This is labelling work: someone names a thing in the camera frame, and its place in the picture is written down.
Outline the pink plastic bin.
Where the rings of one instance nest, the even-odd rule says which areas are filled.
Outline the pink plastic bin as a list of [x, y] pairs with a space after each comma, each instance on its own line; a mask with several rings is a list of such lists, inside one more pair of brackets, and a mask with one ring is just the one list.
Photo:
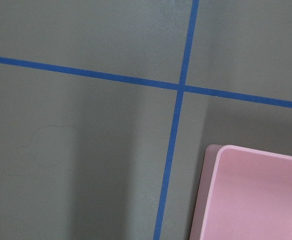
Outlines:
[[189, 237], [292, 240], [292, 156], [209, 145]]

